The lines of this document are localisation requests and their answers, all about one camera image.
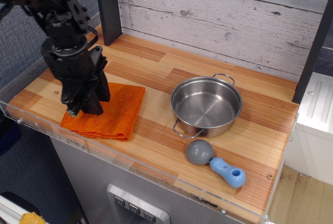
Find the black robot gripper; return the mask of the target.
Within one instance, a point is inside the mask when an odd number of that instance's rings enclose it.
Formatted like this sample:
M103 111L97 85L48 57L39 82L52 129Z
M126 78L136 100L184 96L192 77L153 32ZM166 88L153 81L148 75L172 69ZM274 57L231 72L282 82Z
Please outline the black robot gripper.
M61 102L67 105L70 116L76 117L80 110L86 114L101 115L104 111L100 101L110 100L104 75L107 60L102 50L101 46L88 49L85 39L69 49L56 47L50 38L42 44L43 58L54 78L62 83Z

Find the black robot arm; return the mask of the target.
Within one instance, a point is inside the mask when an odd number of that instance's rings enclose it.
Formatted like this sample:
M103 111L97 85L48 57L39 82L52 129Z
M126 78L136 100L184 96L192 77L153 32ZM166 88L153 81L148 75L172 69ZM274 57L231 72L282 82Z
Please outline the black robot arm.
M107 64L102 47L95 46L86 34L96 34L88 25L87 9L78 0L1 0L5 17L14 5L19 5L35 19L46 34L41 45L42 56L55 79L62 83L61 102L70 116L80 112L101 115L102 102L110 100L104 74Z

